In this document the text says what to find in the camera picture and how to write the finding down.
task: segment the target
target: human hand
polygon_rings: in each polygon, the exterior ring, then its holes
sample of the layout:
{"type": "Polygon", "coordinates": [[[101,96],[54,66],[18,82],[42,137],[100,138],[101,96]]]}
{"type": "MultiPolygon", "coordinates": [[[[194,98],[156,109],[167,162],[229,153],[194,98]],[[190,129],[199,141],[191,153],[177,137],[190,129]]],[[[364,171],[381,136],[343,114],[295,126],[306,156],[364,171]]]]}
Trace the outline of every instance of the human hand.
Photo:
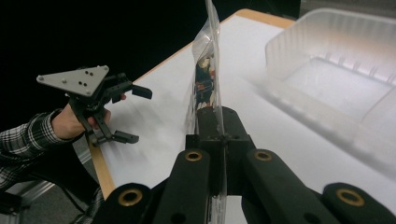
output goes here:
{"type": "MultiPolygon", "coordinates": [[[[121,95],[121,100],[125,100],[126,95],[121,95]]],[[[110,122],[111,112],[105,109],[104,121],[106,124],[110,122]]],[[[88,123],[94,129],[99,129],[99,125],[93,117],[87,119],[88,123]]],[[[55,135],[61,139],[71,139],[82,134],[85,129],[78,121],[70,104],[67,104],[64,109],[52,121],[52,130],[55,135]]]]}

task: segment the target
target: table surface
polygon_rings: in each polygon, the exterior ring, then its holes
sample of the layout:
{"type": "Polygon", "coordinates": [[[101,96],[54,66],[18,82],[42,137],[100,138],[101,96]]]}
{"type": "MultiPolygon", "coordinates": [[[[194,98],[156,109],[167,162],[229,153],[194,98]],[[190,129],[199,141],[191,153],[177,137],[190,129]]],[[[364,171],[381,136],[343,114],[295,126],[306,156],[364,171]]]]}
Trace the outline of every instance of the table surface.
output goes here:
{"type": "MultiPolygon", "coordinates": [[[[330,183],[345,182],[365,190],[396,214],[394,181],[262,96],[265,44],[291,25],[291,20],[249,9],[239,10],[221,23],[221,104],[238,113],[256,147],[274,151],[309,188],[322,192],[330,183]]],[[[151,100],[128,95],[125,101],[106,105],[112,112],[110,130],[136,134],[140,139],[136,144],[90,145],[105,198],[123,184],[153,188],[169,176],[177,154],[184,149],[193,69],[189,44],[134,83],[151,89],[151,100]]]]}

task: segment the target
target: clear plastic bin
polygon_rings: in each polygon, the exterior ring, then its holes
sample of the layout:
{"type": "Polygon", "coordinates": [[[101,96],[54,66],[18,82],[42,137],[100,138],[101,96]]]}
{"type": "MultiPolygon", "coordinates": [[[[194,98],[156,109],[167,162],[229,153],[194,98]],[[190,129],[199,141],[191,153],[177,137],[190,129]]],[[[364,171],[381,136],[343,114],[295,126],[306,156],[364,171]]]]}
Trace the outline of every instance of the clear plastic bin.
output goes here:
{"type": "Polygon", "coordinates": [[[317,9],[265,51],[275,105],[396,181],[396,20],[317,9]]]}

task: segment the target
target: transparent container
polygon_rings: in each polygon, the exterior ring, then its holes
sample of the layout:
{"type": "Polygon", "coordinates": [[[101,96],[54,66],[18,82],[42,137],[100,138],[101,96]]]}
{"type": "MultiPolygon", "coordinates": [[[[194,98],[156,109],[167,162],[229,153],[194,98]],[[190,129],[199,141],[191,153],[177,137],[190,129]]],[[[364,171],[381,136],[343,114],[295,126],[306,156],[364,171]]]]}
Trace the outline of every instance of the transparent container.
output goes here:
{"type": "Polygon", "coordinates": [[[396,20],[316,9],[265,53],[273,104],[396,181],[396,20]]]}

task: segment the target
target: mounting hole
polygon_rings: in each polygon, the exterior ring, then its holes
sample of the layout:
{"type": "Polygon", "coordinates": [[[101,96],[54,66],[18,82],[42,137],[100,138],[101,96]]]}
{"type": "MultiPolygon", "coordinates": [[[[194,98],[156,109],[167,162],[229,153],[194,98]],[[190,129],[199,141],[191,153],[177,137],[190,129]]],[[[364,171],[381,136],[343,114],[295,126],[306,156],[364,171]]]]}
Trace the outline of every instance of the mounting hole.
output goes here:
{"type": "Polygon", "coordinates": [[[358,207],[364,206],[364,199],[355,190],[338,189],[335,193],[344,203],[358,207]]]}
{"type": "Polygon", "coordinates": [[[319,224],[320,219],[312,213],[305,213],[304,218],[308,223],[319,224]]]}
{"type": "Polygon", "coordinates": [[[185,223],[186,216],[184,216],[184,214],[181,214],[181,213],[176,213],[176,214],[172,215],[171,221],[172,221],[172,223],[176,223],[176,224],[185,223]]]}
{"type": "Polygon", "coordinates": [[[192,151],[186,154],[186,160],[188,161],[200,161],[202,158],[202,154],[197,151],[192,151]]]}
{"type": "Polygon", "coordinates": [[[254,153],[254,157],[257,160],[260,160],[260,161],[270,161],[272,159],[271,154],[268,153],[268,152],[265,152],[265,151],[257,151],[257,152],[255,152],[254,153]]]}
{"type": "Polygon", "coordinates": [[[143,198],[140,189],[126,189],[119,196],[119,204],[122,206],[133,206],[139,203],[143,198]]]}

